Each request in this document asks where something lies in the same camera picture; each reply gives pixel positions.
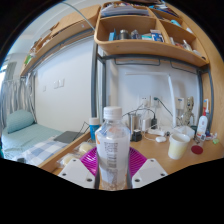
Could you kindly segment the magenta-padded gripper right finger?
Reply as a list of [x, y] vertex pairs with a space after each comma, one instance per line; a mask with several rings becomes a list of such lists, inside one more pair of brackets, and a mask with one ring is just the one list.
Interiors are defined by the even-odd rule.
[[143, 187], [167, 176], [166, 171], [155, 158], [147, 159], [139, 151], [130, 148], [127, 188], [135, 189]]

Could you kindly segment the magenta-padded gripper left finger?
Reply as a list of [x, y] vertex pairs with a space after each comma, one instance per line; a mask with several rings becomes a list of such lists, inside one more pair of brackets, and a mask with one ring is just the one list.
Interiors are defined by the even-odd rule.
[[71, 159], [59, 173], [59, 177], [84, 188], [98, 189], [100, 177], [97, 149], [91, 149], [80, 159]]

